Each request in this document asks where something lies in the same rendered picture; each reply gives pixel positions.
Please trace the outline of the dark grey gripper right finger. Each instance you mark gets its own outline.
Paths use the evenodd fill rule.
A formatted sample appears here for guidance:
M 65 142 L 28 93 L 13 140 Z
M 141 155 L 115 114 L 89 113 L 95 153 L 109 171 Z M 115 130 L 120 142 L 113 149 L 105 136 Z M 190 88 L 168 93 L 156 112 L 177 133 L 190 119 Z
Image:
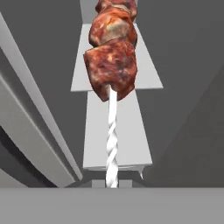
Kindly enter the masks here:
M 119 171 L 118 180 L 120 188 L 145 187 L 145 183 L 138 171 Z

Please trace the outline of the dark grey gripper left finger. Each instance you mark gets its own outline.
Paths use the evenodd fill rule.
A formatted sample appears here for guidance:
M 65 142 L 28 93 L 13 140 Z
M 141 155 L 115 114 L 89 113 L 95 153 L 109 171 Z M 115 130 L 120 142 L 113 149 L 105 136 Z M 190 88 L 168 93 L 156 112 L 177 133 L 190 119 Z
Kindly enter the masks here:
M 68 185 L 67 188 L 95 188 L 105 187 L 105 171 L 85 171 L 83 179 Z

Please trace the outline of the kebab skewer with grilled meat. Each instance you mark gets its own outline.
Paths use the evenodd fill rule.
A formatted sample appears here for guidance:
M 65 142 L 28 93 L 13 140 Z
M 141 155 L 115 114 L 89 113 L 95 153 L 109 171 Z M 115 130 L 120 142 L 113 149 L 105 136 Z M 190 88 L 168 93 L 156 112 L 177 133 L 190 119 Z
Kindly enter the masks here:
M 91 49 L 83 54 L 87 76 L 97 96 L 108 103 L 108 139 L 106 187 L 118 187 L 116 154 L 117 103 L 135 87 L 137 76 L 137 16 L 135 0 L 98 0 L 97 16 L 91 25 L 88 41 Z

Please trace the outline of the grey freezer door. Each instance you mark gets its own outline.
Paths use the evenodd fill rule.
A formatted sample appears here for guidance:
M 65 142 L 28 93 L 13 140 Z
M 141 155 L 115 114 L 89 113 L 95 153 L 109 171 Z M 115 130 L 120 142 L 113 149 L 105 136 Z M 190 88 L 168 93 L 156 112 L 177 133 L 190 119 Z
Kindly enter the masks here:
M 0 54 L 0 126 L 57 187 L 81 180 L 81 170 L 1 13 Z

